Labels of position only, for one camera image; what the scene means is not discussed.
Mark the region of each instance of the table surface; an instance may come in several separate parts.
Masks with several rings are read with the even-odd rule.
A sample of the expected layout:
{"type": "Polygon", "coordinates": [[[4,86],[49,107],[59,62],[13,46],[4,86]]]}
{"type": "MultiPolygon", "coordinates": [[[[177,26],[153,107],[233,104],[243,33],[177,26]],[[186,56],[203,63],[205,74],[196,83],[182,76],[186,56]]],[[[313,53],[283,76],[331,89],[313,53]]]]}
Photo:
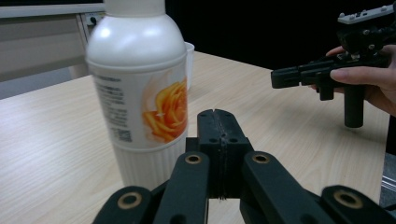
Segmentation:
{"type": "MultiPolygon", "coordinates": [[[[389,115],[365,103],[344,125],[344,97],[275,90],[271,70],[195,52],[189,136],[198,113],[235,115],[255,150],[274,155],[317,195],[344,185],[379,201],[389,115]]],[[[0,101],[0,220],[91,223],[122,182],[91,76],[0,101]]],[[[210,200],[208,223],[244,223],[239,200],[210,200]]]]}

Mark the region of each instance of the black plastic part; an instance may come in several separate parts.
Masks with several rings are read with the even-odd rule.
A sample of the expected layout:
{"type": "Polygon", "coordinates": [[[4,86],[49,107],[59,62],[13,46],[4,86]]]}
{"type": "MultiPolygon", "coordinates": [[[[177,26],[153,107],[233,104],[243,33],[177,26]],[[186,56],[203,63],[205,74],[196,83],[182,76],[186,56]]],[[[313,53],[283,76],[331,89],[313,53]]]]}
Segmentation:
{"type": "Polygon", "coordinates": [[[140,187],[126,187],[115,192],[104,204],[93,224],[150,223],[151,192],[140,187]]]}
{"type": "MultiPolygon", "coordinates": [[[[198,124],[202,139],[187,138],[186,153],[177,159],[168,181],[152,192],[139,187],[115,192],[93,223],[207,223],[208,199],[225,195],[240,199],[240,212],[247,224],[396,223],[386,210],[356,190],[335,186],[324,190],[319,197],[303,189],[274,156],[254,151],[233,114],[206,110],[198,116],[198,124]],[[206,128],[214,138],[204,133],[206,128]],[[213,139],[217,137],[220,147],[215,147],[218,141],[213,139]],[[223,182],[214,184],[209,179],[223,182]],[[227,194],[213,189],[218,186],[223,186],[227,194]],[[332,192],[340,190],[358,195],[363,208],[350,211],[335,202],[332,192]],[[142,196],[140,203],[126,209],[120,207],[120,198],[131,192],[142,196]],[[210,197],[209,192],[217,194],[210,197]]],[[[351,202],[348,197],[339,198],[351,202]]],[[[123,201],[128,205],[136,200],[130,195],[123,201]]]]}
{"type": "Polygon", "coordinates": [[[271,84],[274,89],[300,86],[298,67],[277,69],[271,72],[271,84]]]}
{"type": "Polygon", "coordinates": [[[384,47],[383,36],[372,25],[348,26],[346,29],[339,30],[336,34],[343,49],[351,54],[362,53],[369,49],[369,46],[372,46],[370,50],[375,51],[384,47]]]}
{"type": "Polygon", "coordinates": [[[269,223],[334,223],[271,154],[249,152],[242,170],[269,223]]]}
{"type": "Polygon", "coordinates": [[[204,153],[179,156],[153,223],[206,223],[208,177],[209,158],[204,153]]]}
{"type": "Polygon", "coordinates": [[[340,224],[394,224],[395,218],[362,193],[331,186],[322,191],[321,201],[328,214],[340,224]]]}
{"type": "Polygon", "coordinates": [[[396,118],[392,115],[389,116],[387,153],[396,156],[396,118]]]}
{"type": "Polygon", "coordinates": [[[210,198],[239,198],[243,157],[253,151],[235,116],[224,110],[198,114],[198,150],[211,158],[210,198]]]}
{"type": "Polygon", "coordinates": [[[344,87],[344,123],[348,128],[363,126],[364,91],[362,85],[344,87]]]}

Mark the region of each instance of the orange rose image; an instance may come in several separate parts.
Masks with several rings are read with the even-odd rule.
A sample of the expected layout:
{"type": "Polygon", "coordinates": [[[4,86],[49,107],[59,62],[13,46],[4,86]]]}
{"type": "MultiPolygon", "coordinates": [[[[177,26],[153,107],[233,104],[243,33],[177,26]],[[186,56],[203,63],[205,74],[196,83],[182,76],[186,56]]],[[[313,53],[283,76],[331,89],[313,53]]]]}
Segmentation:
{"type": "Polygon", "coordinates": [[[152,133],[168,143],[179,137],[187,126],[186,78],[159,91],[155,97],[155,111],[143,113],[152,133]]]}

